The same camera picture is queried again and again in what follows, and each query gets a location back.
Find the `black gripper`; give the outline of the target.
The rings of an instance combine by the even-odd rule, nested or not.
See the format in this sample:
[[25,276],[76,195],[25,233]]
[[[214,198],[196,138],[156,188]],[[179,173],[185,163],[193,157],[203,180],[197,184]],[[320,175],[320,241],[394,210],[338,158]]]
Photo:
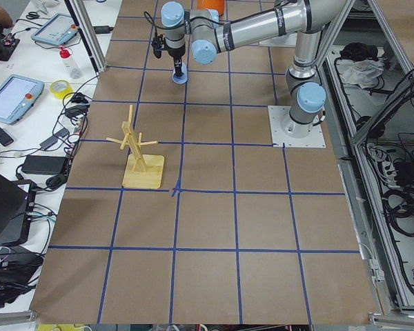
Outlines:
[[162,52],[166,51],[173,58],[173,76],[178,78],[183,76],[182,57],[186,53],[185,40],[183,40],[181,46],[170,46],[169,41],[167,41],[164,35],[155,35],[152,40],[152,51],[157,59],[160,59],[162,56]]

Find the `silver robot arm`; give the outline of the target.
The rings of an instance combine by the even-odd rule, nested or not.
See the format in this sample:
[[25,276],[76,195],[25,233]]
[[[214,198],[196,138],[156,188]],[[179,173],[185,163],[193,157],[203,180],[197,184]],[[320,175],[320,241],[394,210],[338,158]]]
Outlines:
[[154,56],[167,52],[173,59],[173,81],[185,83],[187,69],[182,57],[186,53],[185,37],[192,37],[192,54],[197,63],[208,65],[222,52],[259,41],[295,33],[295,53],[286,71],[286,82],[292,97],[287,114],[282,117],[282,131],[292,138],[307,137],[317,125],[315,117],[322,112],[326,92],[318,84],[318,56],[324,51],[322,35],[325,26],[344,12],[346,1],[282,1],[273,8],[231,22],[219,22],[213,9],[186,10],[176,1],[161,8],[161,25],[154,25]]

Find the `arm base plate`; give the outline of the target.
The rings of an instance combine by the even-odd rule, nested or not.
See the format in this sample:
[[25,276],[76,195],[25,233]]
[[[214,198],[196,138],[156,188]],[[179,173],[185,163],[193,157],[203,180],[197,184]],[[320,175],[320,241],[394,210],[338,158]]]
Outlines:
[[298,124],[290,117],[290,106],[268,106],[272,145],[276,148],[325,148],[326,143],[319,121]]
[[259,42],[259,46],[294,48],[297,42],[297,33],[289,33],[280,37],[273,37]]

